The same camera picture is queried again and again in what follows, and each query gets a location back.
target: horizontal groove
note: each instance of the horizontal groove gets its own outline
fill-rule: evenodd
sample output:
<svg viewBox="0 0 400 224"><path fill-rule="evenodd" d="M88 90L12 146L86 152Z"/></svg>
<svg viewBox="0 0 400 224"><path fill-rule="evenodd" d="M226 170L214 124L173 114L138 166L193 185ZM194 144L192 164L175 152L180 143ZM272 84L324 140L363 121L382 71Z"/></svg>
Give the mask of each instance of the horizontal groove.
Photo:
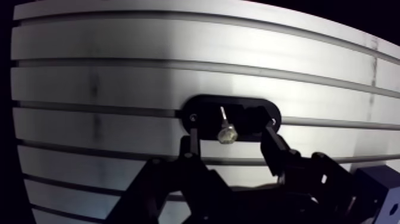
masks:
<svg viewBox="0 0 400 224"><path fill-rule="evenodd" d="M58 187L62 187L62 188L73 189L73 190L77 190L77 191L86 191L86 192L91 192L91 193L107 194L107 195L113 195L113 196L121 196L124 193L124 191L116 190L116 189L99 188L96 186L87 186L87 185L82 185L82 184L77 184L77 183L56 181L53 179L42 178L42 177L28 175L28 174L24 174L23 177L25 180L35 181L38 183L44 183L47 185L58 186ZM167 201L185 201L185 198L183 198L182 195L169 195L167 197Z"/></svg>
<svg viewBox="0 0 400 224"><path fill-rule="evenodd" d="M137 108L137 107L114 107L102 105L85 105L85 104L65 104L58 102L36 102L36 101L16 101L15 105L21 108L85 112L85 113L102 113L102 114L118 114L144 117L178 117L179 112L176 110L164 110L154 108Z"/></svg>
<svg viewBox="0 0 400 224"><path fill-rule="evenodd" d="M370 130L400 130L400 125L372 122L353 122L347 120L312 119L304 117L282 117L282 124L292 126L338 127Z"/></svg>
<svg viewBox="0 0 400 224"><path fill-rule="evenodd" d="M65 104L58 102L35 102L35 101L15 101L15 106L20 108L37 109L37 110L55 110L55 111L69 111L69 112L168 117L168 118L180 117L179 110L164 110L164 109L154 109L154 108L113 107L113 106L103 106L103 105ZM369 130L400 130L400 125L372 123L372 122L353 122L346 120L312 119L304 117L282 117L282 125L353 128L353 129L369 129Z"/></svg>
<svg viewBox="0 0 400 224"><path fill-rule="evenodd" d="M205 13L189 13L178 11L114 11L114 12L86 12L86 13L70 13L62 15L48 15L43 17L28 18L20 20L21 26L28 26L42 23L52 23L60 21L71 20L90 20L90 19L106 19L106 18L158 18L168 20L187 20L187 21L201 21L207 23L228 24L234 26L250 27L261 30L269 30L273 32L284 33L288 35L299 36L302 38L312 39L324 43L329 43L343 48L348 48L353 51L358 51L363 54L381 58L391 63L399 64L400 60L379 52L375 49L367 48L350 41L335 38L333 36L324 35L321 33L291 27L288 25L271 23L267 21L255 20L250 18L240 18L228 15L205 14Z"/></svg>
<svg viewBox="0 0 400 224"><path fill-rule="evenodd" d="M152 158L160 158L165 161L173 161L177 156L172 155L157 155L143 153L127 153L120 151L97 150L93 148L72 147L65 145L57 145L43 142L18 140L19 145L38 148L42 150L57 151L61 153L73 153L80 155L90 155L105 158L120 158L125 160L148 161ZM265 166L264 160L257 158L211 158L203 157L202 161L206 165L211 166Z"/></svg>
<svg viewBox="0 0 400 224"><path fill-rule="evenodd" d="M184 60L156 60L156 59L126 59L126 58L59 58L59 59L37 59L17 61L19 67L54 67L54 66L130 66L130 67L152 67L162 69L182 69L196 71L210 71L218 73L244 74L257 77L269 77L297 82L312 83L318 85L332 86L343 89L351 89L360 92L378 94L387 97L399 98L400 92L377 88L359 83L332 79L328 77L315 76L311 74L297 73L294 71L283 71L267 69L262 67L239 66L235 64L211 63Z"/></svg>
<svg viewBox="0 0 400 224"><path fill-rule="evenodd" d="M126 153L108 150L97 150L91 148L80 148L65 145L56 145L43 142L18 140L19 145L37 148L40 150L49 150L62 153L73 153L80 155L90 155L105 158L120 158L126 160L138 160L147 161L152 158L161 158L166 161L172 161L177 159L176 156L171 155L156 155L156 154L139 154L139 153ZM383 161L383 160L399 160L400 154L391 155L367 155L367 156L356 156L356 157L333 157L334 161L339 164L345 163L364 163L371 161ZM206 165L212 166L266 166L263 158L210 158L203 157L202 161Z"/></svg>
<svg viewBox="0 0 400 224"><path fill-rule="evenodd" d="M76 220L81 220L84 222L92 222L92 223L104 223L104 219L98 219L98 218L93 218L93 217L88 217L88 216L81 216L79 214L72 214L64 211L59 211L59 210L54 210L54 209L49 209L46 207L42 206L37 206L35 204L31 204L32 209L43 211L46 213L54 214L56 216L62 216L66 217L69 219L76 219Z"/></svg>

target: black mounting plate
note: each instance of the black mounting plate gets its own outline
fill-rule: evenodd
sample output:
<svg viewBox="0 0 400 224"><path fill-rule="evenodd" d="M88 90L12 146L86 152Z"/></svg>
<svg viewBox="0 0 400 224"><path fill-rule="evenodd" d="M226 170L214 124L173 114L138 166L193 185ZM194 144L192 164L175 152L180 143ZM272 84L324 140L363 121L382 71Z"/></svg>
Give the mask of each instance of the black mounting plate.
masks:
<svg viewBox="0 0 400 224"><path fill-rule="evenodd" d="M224 107L229 123L235 126L237 141L260 142L261 131L270 120L275 120L276 132L282 123L279 109L266 99L197 95L184 104L179 114L183 127L190 133L196 119L199 139L217 140L223 120L220 107Z"/></svg>

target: white slatwall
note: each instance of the white slatwall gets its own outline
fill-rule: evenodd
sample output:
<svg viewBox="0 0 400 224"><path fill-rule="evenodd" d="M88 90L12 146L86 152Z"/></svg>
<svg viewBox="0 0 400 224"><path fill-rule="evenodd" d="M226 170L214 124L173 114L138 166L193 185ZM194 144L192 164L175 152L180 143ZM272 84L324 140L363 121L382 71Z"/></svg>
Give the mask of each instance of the white slatwall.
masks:
<svg viewBox="0 0 400 224"><path fill-rule="evenodd" d="M143 11L175 13L135 14ZM18 65L11 70L12 99L22 102L14 109L15 135L25 144L47 144L18 147L27 175L122 191L144 161L49 148L177 155L186 134L176 118L88 113L84 105L171 112L198 94L230 95L269 99L285 117L400 125L399 98L346 89L400 92L400 47L322 18L235 0L47 0L17 6L14 19L21 26L12 31ZM280 79L273 70L308 81ZM328 86L337 81L342 88ZM23 108L24 102L37 108ZM395 130L284 125L279 134L305 156L400 153ZM259 143L202 141L201 147L204 157L262 158ZM389 162L400 170L398 164ZM229 185L276 181L266 166L208 167ZM32 204L98 219L118 200L34 179L26 188ZM180 223L188 214L185 203L169 201L160 221ZM34 215L38 224L90 223L40 210Z"/></svg>

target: bolt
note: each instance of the bolt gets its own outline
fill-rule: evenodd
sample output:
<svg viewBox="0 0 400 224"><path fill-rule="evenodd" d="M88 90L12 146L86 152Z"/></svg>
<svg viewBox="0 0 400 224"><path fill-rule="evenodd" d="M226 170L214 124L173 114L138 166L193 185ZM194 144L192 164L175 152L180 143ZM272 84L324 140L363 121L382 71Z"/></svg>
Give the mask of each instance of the bolt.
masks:
<svg viewBox="0 0 400 224"><path fill-rule="evenodd" d="M192 158L193 154L192 153L185 153L186 158Z"/></svg>
<svg viewBox="0 0 400 224"><path fill-rule="evenodd" d="M191 114L189 116L189 119L190 119L191 122L195 122L197 120L197 114Z"/></svg>

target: black background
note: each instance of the black background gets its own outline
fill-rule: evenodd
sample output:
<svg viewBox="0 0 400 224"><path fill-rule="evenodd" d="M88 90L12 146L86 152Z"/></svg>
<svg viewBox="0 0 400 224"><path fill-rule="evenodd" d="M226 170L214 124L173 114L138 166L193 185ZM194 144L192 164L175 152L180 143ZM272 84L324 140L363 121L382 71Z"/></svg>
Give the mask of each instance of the black background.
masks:
<svg viewBox="0 0 400 224"><path fill-rule="evenodd" d="M400 45L400 0L251 0L326 18Z"/></svg>

